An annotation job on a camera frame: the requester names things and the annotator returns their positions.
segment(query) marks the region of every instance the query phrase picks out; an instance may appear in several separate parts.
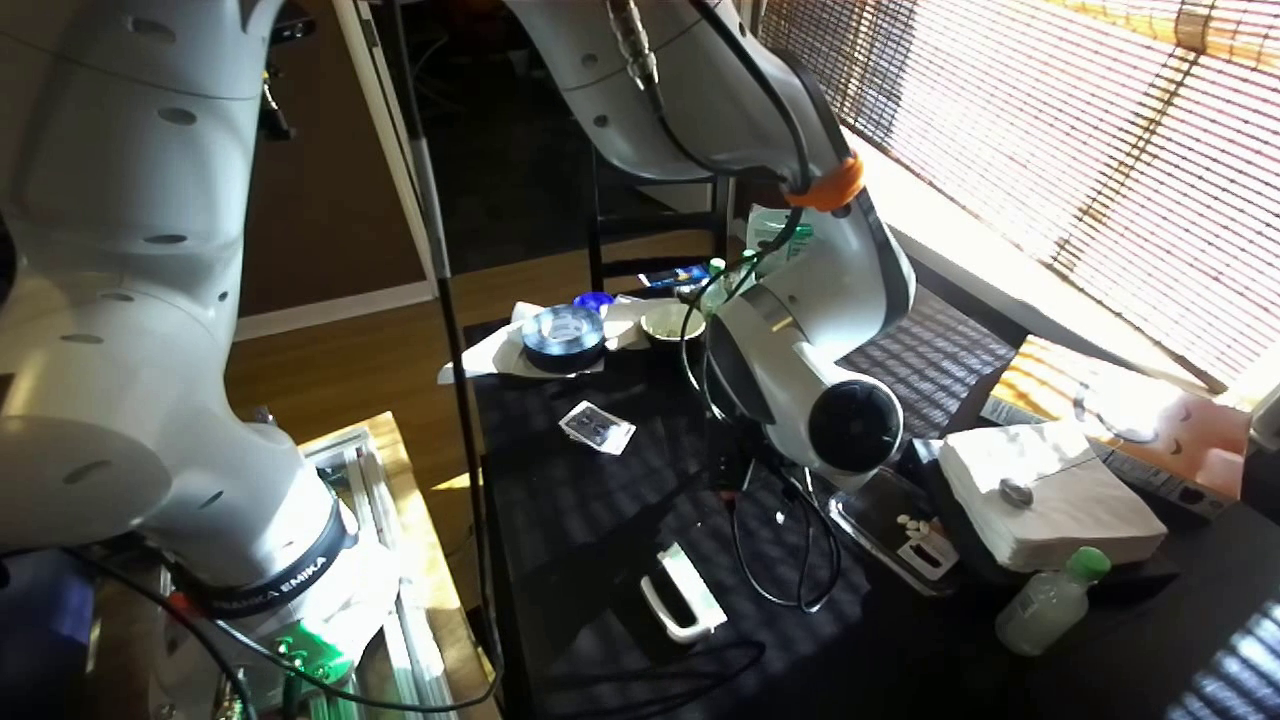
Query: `blue object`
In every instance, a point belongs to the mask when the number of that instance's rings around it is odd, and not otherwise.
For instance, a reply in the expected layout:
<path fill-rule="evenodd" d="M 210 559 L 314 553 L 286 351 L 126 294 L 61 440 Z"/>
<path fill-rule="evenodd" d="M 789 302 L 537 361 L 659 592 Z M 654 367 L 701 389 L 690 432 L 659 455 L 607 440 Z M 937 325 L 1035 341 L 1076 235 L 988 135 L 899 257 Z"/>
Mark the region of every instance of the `blue object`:
<path fill-rule="evenodd" d="M 582 371 L 604 357 L 604 319 L 576 302 L 557 302 L 520 319 L 520 347 L 534 367 Z"/>
<path fill-rule="evenodd" d="M 674 272 L 642 272 L 644 289 L 701 289 L 711 279 L 711 264 L 690 264 Z"/>
<path fill-rule="evenodd" d="M 84 662 L 91 581 L 63 553 L 24 553 L 0 565 L 0 716 L 45 716 Z"/>
<path fill-rule="evenodd" d="M 574 300 L 574 309 L 583 309 L 583 311 L 591 311 L 591 314 L 604 314 L 607 302 L 617 302 L 613 293 L 582 293 L 582 294 Z"/>

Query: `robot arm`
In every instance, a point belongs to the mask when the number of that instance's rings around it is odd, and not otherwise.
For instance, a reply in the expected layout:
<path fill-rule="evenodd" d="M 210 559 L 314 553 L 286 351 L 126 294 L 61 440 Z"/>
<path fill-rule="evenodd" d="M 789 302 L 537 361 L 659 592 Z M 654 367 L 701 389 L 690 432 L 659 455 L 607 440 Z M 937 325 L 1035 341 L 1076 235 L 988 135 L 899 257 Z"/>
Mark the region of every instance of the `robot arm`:
<path fill-rule="evenodd" d="M 709 357 L 767 440 L 837 484 L 895 455 L 895 395 L 837 361 L 914 309 L 915 276 L 827 102 L 733 0 L 509 0 L 583 135 L 642 178 L 767 172 L 812 241 L 715 309 Z"/>
<path fill-rule="evenodd" d="M 624 172 L 774 172 L 818 235 L 711 314 L 781 452 L 870 471 L 885 382 L 837 367 L 914 302 L 826 102 L 728 0 L 511 0 Z M 150 534 L 217 614 L 327 614 L 381 567 L 272 423 L 226 398 L 262 75 L 282 0 L 0 0 L 0 553 Z"/>

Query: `white container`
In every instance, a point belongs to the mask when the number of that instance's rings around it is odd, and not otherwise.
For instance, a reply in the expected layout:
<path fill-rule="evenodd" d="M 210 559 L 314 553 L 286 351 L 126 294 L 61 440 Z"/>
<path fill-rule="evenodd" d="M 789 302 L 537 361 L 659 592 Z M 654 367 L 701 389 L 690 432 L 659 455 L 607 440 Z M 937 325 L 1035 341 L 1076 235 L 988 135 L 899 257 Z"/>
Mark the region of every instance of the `white container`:
<path fill-rule="evenodd" d="M 1087 589 L 1112 571 L 1099 546 L 1076 546 L 1065 567 L 1035 571 L 996 614 L 996 636 L 1018 655 L 1045 655 L 1087 614 Z"/>

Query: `cable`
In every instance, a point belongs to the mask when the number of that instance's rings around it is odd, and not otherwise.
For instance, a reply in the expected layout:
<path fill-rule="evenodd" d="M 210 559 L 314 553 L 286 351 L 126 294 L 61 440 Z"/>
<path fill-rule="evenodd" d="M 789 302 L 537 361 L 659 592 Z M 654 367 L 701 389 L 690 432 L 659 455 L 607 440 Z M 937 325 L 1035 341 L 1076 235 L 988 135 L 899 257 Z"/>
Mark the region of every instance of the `cable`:
<path fill-rule="evenodd" d="M 408 30 L 403 30 L 403 10 L 399 10 L 399 4 L 403 0 L 388 0 L 388 20 L 394 20 L 394 38 L 396 38 L 396 75 L 399 75 L 399 88 L 403 88 L 403 97 L 408 97 L 408 132 L 413 135 L 428 135 L 428 126 L 426 126 L 426 114 L 421 114 L 421 108 L 417 108 L 417 97 L 413 97 L 413 55 L 408 55 Z M 482 614 L 485 614 L 485 630 L 488 630 L 488 651 L 494 651 L 494 668 L 498 668 L 498 674 L 506 674 L 506 643 L 500 643 L 500 622 L 498 622 L 498 613 L 494 613 L 494 567 L 488 567 L 488 511 L 485 511 L 485 500 L 482 500 L 482 490 L 485 490 L 485 484 L 482 484 L 482 464 L 476 464 L 476 455 L 482 455 L 482 440 L 476 440 L 476 411 L 474 411 L 474 395 L 469 395 L 469 371 L 466 371 L 466 347 L 459 347 L 459 327 L 458 327 L 458 309 L 453 309 L 453 285 L 447 285 L 447 264 L 441 259 L 447 250 L 447 245 L 444 245 L 444 220 L 441 220 L 441 250 L 438 250 L 438 294 L 441 294 L 441 314 L 444 314 L 444 341 L 447 341 L 447 362 L 453 362 L 453 390 L 458 390 L 458 415 L 459 415 L 459 440 L 466 440 L 466 452 L 469 452 L 469 496 L 474 496 L 474 519 L 476 519 L 476 571 L 482 571 L 482 597 L 485 597 L 485 605 L 482 605 Z"/>
<path fill-rule="evenodd" d="M 837 582 L 842 582 L 842 544 L 837 544 L 837 530 L 826 517 L 826 507 L 812 500 L 812 490 L 803 484 L 793 479 L 793 471 L 775 466 L 774 460 L 755 460 L 747 464 L 745 471 L 745 487 L 740 487 L 740 500 L 747 500 L 754 490 L 754 471 L 755 466 L 767 466 L 775 479 L 783 479 L 783 487 L 793 487 L 799 500 L 803 500 L 803 517 L 818 517 L 820 528 L 826 528 L 826 540 L 827 540 L 827 581 L 820 582 L 820 592 L 812 600 L 803 600 L 803 581 L 807 581 L 807 519 L 803 519 L 803 540 L 799 540 L 799 581 L 793 589 L 793 597 L 783 592 L 774 592 L 755 571 L 754 571 L 754 559 L 747 559 L 747 546 L 745 546 L 745 519 L 740 519 L 740 507 L 733 507 L 733 546 L 737 546 L 737 559 L 740 559 L 740 571 L 747 581 L 747 589 L 767 600 L 767 605 L 781 605 L 781 607 L 799 607 L 799 613 L 820 613 L 833 597 L 837 597 Z"/>
<path fill-rule="evenodd" d="M 644 97 L 648 97 L 648 108 L 654 108 L 654 114 L 657 114 L 657 126 L 668 135 L 668 145 L 674 145 L 690 165 L 705 166 L 709 174 L 740 174 L 740 172 L 754 172 L 754 166 L 728 166 L 728 165 L 715 165 L 715 158 L 709 158 L 709 156 L 696 156 L 696 151 L 683 145 L 683 135 L 674 126 L 668 102 L 664 102 L 659 88 L 648 88 Z"/>
<path fill-rule="evenodd" d="M 324 695 L 335 695 L 335 698 L 350 698 L 350 703 L 365 703 L 365 709 L 394 709 L 394 712 L 459 712 L 459 709 L 476 709 L 494 695 L 498 689 L 498 674 L 485 685 L 482 695 L 474 698 L 458 698 L 458 703 L 399 703 L 399 698 L 381 698 L 381 695 L 362 695 L 362 691 L 350 691 L 350 689 L 335 689 L 306 668 L 298 668 L 287 655 L 275 655 L 269 651 L 262 640 L 244 636 L 239 627 L 232 627 L 230 619 L 212 619 L 212 627 L 222 627 L 230 640 L 235 640 L 239 649 L 247 649 L 252 655 L 275 662 L 282 673 L 319 689 Z"/>
<path fill-rule="evenodd" d="M 799 158 L 799 192 L 807 192 L 812 185 L 812 166 L 807 166 L 807 148 L 799 135 L 799 123 L 793 114 L 793 108 L 783 102 L 783 97 L 774 88 L 774 80 L 765 75 L 765 66 L 754 60 L 754 51 L 737 38 L 737 30 L 726 22 L 726 17 L 709 4 L 709 0 L 694 0 L 694 7 L 705 17 L 705 22 L 726 38 L 726 46 L 745 64 L 745 70 L 760 82 L 765 99 L 781 112 L 781 119 L 789 123 L 795 158 Z"/>
<path fill-rule="evenodd" d="M 807 97 L 820 126 L 827 132 L 833 156 L 837 156 L 837 158 L 842 158 L 842 156 L 853 156 L 853 148 L 850 148 L 850 139 L 846 139 L 846 132 L 842 132 L 842 119 L 837 119 L 833 102 L 820 97 L 812 70 L 807 70 L 799 60 L 789 60 L 789 55 L 781 55 L 781 60 L 795 70 L 795 80 L 799 80 L 799 88 L 803 88 L 803 97 Z"/>
<path fill-rule="evenodd" d="M 161 592 L 145 589 L 142 581 L 133 581 L 129 571 L 111 567 L 111 565 L 102 565 L 91 559 L 89 553 L 82 546 L 63 546 L 78 565 L 126 582 L 129 592 L 153 600 L 156 607 L 163 607 L 163 614 L 174 614 L 182 627 L 189 627 L 197 636 L 197 643 L 210 651 L 210 659 L 222 668 L 222 674 L 232 685 L 235 698 L 239 698 L 239 716 L 244 720 L 255 720 L 255 703 L 252 703 L 252 691 L 244 685 L 244 674 L 232 668 L 232 659 L 212 643 L 212 636 L 194 619 L 185 614 L 182 607 L 174 607 Z"/>
<path fill-rule="evenodd" d="M 709 382 L 705 382 L 705 379 L 709 379 L 709 357 L 705 357 L 701 371 L 694 371 L 694 361 L 690 361 L 690 325 L 694 325 L 694 311 L 705 302 L 705 294 L 709 294 L 709 289 L 711 289 L 715 279 L 740 272 L 737 285 L 728 289 L 726 302 L 737 300 L 737 294 L 745 293 L 745 285 L 760 272 L 760 264 L 765 264 L 774 250 L 781 250 L 781 248 L 789 248 L 789 245 L 795 241 L 799 215 L 803 215 L 803 208 L 793 208 L 789 220 L 783 220 L 783 228 L 781 228 L 755 257 L 740 257 L 737 264 L 715 266 L 715 272 L 696 289 L 696 294 L 694 294 L 690 309 L 683 309 L 683 319 L 681 319 L 681 371 L 683 371 L 690 389 L 705 398 L 705 407 L 709 407 L 715 420 L 728 420 L 728 411 L 711 398 L 711 390 L 709 390 Z"/>
<path fill-rule="evenodd" d="M 111 565 L 102 565 L 91 556 L 84 556 L 82 546 L 63 546 L 74 559 L 82 559 L 84 567 L 126 582 L 129 592 L 137 592 L 142 600 L 153 600 L 156 607 L 163 607 L 163 614 L 174 614 L 178 622 L 185 622 L 202 649 L 212 655 L 212 662 L 230 674 L 239 709 L 244 709 L 244 720 L 255 720 L 255 703 L 252 703 L 252 691 L 244 685 L 244 674 L 232 668 L 232 659 L 212 643 L 212 636 L 194 619 L 185 614 L 178 605 L 168 605 L 161 592 L 145 589 L 142 581 L 133 581 L 129 571 L 111 567 Z M 232 627 L 230 619 L 212 619 L 217 630 L 226 630 L 232 643 L 247 649 L 252 655 L 269 659 L 272 668 L 319 689 L 324 695 L 339 695 L 339 698 L 352 698 L 352 703 L 365 703 L 365 709 L 394 709 L 394 712 L 459 712 L 459 709 L 476 709 L 494 695 L 498 689 L 498 674 L 485 685 L 482 695 L 474 698 L 458 698 L 458 703 L 399 703 L 399 698 L 381 698 L 381 695 L 362 695 L 362 691 L 350 691 L 350 689 L 335 689 L 306 668 L 298 668 L 287 655 L 275 655 L 269 651 L 262 640 L 244 636 L 239 627 Z"/>

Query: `window blind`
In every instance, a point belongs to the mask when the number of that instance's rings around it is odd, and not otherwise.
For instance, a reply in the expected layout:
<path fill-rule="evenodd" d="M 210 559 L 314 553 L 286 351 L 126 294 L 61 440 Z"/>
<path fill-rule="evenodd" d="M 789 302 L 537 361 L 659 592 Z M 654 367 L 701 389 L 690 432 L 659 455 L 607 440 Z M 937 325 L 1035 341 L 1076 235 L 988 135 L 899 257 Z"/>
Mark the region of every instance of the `window blind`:
<path fill-rule="evenodd" d="M 1204 379 L 1280 342 L 1276 0 L 774 0 L 760 35 Z"/>

